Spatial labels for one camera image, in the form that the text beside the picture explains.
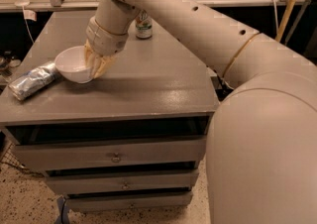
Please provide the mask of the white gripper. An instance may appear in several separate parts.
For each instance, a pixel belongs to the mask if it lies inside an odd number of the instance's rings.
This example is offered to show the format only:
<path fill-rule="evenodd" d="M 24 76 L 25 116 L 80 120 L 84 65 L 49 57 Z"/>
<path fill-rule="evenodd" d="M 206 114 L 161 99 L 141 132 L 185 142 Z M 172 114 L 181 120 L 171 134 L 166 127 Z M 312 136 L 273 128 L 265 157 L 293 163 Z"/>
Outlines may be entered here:
<path fill-rule="evenodd" d="M 111 34 L 100 27 L 92 17 L 86 28 L 86 37 L 88 41 L 84 44 L 85 64 L 92 68 L 91 76 L 98 78 L 115 62 L 113 54 L 124 48 L 129 35 Z"/>

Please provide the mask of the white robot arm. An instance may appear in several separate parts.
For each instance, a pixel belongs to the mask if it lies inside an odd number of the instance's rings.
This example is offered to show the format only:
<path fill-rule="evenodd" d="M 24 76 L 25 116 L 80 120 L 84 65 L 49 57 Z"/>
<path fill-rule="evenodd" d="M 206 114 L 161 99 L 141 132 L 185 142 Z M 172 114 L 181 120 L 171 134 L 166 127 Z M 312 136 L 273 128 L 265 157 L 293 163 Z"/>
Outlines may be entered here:
<path fill-rule="evenodd" d="M 212 224 L 317 224 L 317 66 L 194 0 L 101 0 L 87 28 L 94 77 L 141 10 L 232 90 L 206 145 Z"/>

